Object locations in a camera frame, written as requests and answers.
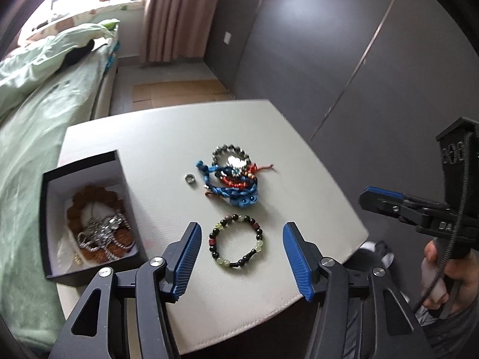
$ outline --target black gift box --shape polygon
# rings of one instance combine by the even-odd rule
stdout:
[[[64,272],[61,269],[65,268],[59,266],[58,249],[65,231],[70,231],[65,212],[69,205],[68,201],[86,185],[105,187],[117,192],[119,199],[123,199],[125,216],[136,243],[130,252],[119,260],[94,267],[72,264]],[[91,156],[44,173],[39,220],[43,270],[45,277],[54,282],[69,286],[83,286],[87,285],[102,267],[109,266],[118,272],[138,268],[147,261],[117,151]]]

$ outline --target ring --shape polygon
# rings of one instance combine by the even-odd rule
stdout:
[[[188,183],[189,185],[191,185],[192,183],[195,183],[196,182],[196,178],[193,174],[186,174],[184,176],[184,180],[186,181],[186,183]]]
[[[244,221],[245,223],[249,223],[253,230],[256,233],[256,246],[250,252],[248,252],[245,256],[241,259],[238,259],[238,262],[230,262],[228,259],[223,259],[219,257],[219,252],[216,248],[216,237],[218,236],[220,230],[224,230],[228,224],[233,223],[234,221]],[[263,230],[260,228],[260,225],[256,222],[255,219],[252,219],[250,216],[238,216],[237,214],[232,214],[225,216],[223,220],[217,223],[209,235],[209,250],[211,252],[211,256],[213,259],[216,260],[220,266],[224,267],[243,267],[246,263],[248,263],[251,257],[261,251],[261,247],[263,246]]]

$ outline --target green bedsheet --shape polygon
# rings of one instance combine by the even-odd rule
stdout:
[[[105,44],[55,73],[90,39]],[[83,24],[0,63],[0,314],[17,339],[40,350],[51,348],[65,321],[40,258],[42,174],[56,167],[66,128],[89,120],[115,44],[116,31]]]

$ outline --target blue gripper pad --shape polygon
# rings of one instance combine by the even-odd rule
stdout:
[[[375,188],[373,186],[367,187],[364,191],[370,191],[371,193],[382,194],[383,196],[397,198],[399,200],[404,199],[404,195],[402,193],[399,193],[397,191],[381,189],[381,188]]]
[[[297,235],[293,233],[293,230],[289,226],[289,223],[283,227],[283,246],[291,270],[293,270],[296,285],[298,285],[298,290],[304,296],[306,301],[311,302],[315,294],[312,286],[312,268],[307,262],[296,236]]]
[[[181,254],[173,271],[174,280],[172,295],[176,301],[178,301],[179,297],[182,296],[186,291],[186,286],[190,280],[191,272],[196,262],[196,257],[200,251],[201,227],[196,224],[189,237],[185,240],[186,242],[183,247],[183,253]],[[183,239],[180,241],[178,247],[182,245],[181,243],[183,243],[183,241]]]

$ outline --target pink curtain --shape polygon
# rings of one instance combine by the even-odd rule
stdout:
[[[204,56],[217,0],[147,0],[140,61]]]

